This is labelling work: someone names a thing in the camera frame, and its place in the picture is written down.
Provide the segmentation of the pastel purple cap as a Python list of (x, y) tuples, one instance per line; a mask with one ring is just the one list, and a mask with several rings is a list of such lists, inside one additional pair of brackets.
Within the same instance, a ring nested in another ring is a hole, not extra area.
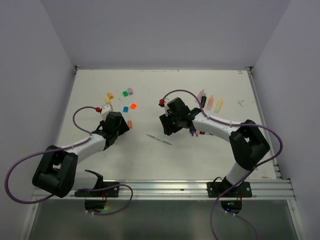
[(132, 94), (134, 93), (134, 92), (133, 92), (133, 89), (130, 88), (130, 87), (127, 89), (127, 92), (128, 92), (129, 95), (132, 95)]

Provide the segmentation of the thin grey pen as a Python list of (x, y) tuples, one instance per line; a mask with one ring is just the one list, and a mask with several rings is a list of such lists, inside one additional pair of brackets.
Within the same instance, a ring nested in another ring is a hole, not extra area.
[(148, 134), (148, 133), (146, 133), (145, 135), (148, 136), (149, 138), (154, 139), (154, 140), (156, 140), (156, 141), (158, 141), (158, 142), (161, 142), (161, 143), (163, 143), (163, 144), (166, 144), (166, 145), (169, 145), (169, 146), (173, 146), (172, 143), (170, 143), (170, 142), (168, 142), (168, 141), (166, 141), (166, 140), (163, 140), (163, 139), (161, 139), (161, 138), (159, 138), (159, 137), (153, 136), (153, 135)]

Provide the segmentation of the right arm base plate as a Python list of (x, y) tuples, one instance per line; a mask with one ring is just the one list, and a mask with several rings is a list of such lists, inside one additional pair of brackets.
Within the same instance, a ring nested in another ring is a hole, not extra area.
[[(208, 197), (217, 198), (231, 186), (232, 184), (227, 181), (226, 177), (216, 177), (213, 181), (206, 183)], [(234, 198), (235, 200), (221, 200), (220, 205), (225, 211), (232, 214), (238, 214), (242, 210), (243, 199), (251, 198), (252, 196), (250, 183), (244, 181), (222, 196), (222, 198)]]

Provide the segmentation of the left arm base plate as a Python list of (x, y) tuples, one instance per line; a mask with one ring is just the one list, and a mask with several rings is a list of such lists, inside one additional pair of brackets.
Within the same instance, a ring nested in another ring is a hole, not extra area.
[(92, 190), (77, 190), (74, 196), (85, 198), (84, 207), (87, 211), (101, 213), (107, 209), (107, 199), (119, 196), (119, 185), (117, 181), (102, 181)]

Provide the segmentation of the blue highlighter cap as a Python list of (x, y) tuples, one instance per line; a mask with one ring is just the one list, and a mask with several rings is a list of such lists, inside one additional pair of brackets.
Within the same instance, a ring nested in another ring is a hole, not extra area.
[(127, 112), (129, 111), (129, 108), (128, 108), (127, 106), (125, 106), (125, 107), (123, 108), (123, 111), (124, 111), (125, 113), (127, 113)]

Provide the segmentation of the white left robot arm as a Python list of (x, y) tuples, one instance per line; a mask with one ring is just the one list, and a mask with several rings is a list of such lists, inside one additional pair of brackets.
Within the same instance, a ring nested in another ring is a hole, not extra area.
[(109, 112), (91, 133), (88, 142), (76, 144), (71, 149), (49, 146), (33, 175), (32, 184), (59, 198), (73, 190), (89, 192), (95, 197), (101, 195), (106, 188), (103, 176), (92, 170), (78, 171), (77, 165), (108, 149), (129, 130), (120, 112)]

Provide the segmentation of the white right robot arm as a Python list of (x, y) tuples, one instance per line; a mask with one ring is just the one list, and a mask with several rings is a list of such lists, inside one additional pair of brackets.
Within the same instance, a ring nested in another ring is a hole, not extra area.
[(209, 119), (200, 108), (189, 109), (179, 98), (173, 100), (159, 100), (159, 106), (165, 113), (159, 117), (165, 135), (170, 136), (182, 129), (204, 132), (218, 137), (231, 146), (235, 163), (229, 173), (222, 180), (223, 192), (227, 196), (235, 196), (241, 185), (238, 181), (254, 169), (270, 150), (270, 145), (255, 122), (222, 124)]

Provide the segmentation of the orange highlighter cap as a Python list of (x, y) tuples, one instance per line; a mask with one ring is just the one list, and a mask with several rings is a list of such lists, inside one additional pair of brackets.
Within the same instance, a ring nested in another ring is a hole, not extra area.
[(135, 110), (136, 107), (137, 107), (137, 105), (136, 105), (135, 103), (132, 103), (131, 106), (130, 106), (130, 108), (131, 108), (132, 110)]

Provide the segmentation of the pastel orange cap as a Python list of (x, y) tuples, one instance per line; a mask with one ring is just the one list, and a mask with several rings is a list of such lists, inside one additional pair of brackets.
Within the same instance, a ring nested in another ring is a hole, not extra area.
[(131, 129), (132, 128), (132, 121), (131, 120), (129, 120), (128, 122), (127, 122), (127, 125), (128, 125), (128, 127)]

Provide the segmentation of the pastel peach highlighter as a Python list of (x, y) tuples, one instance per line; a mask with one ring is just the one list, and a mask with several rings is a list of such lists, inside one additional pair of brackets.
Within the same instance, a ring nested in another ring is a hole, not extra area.
[(208, 99), (206, 109), (210, 111), (213, 107), (213, 103), (214, 103), (214, 97), (211, 95)]

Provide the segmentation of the green cap black highlighter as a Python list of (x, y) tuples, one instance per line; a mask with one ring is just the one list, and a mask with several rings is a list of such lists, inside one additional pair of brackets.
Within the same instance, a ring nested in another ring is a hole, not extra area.
[(206, 104), (206, 101), (207, 101), (207, 96), (206, 94), (204, 93), (200, 99), (200, 104), (201, 104), (201, 107), (204, 108), (205, 107), (205, 104)]

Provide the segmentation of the pastel yellow highlighter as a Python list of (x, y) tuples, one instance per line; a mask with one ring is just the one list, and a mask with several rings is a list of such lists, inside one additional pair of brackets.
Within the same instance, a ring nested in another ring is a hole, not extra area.
[(219, 113), (220, 110), (221, 110), (222, 105), (223, 105), (223, 99), (221, 98), (221, 99), (218, 100), (218, 102), (217, 102), (217, 104), (215, 106), (214, 112), (215, 113)]

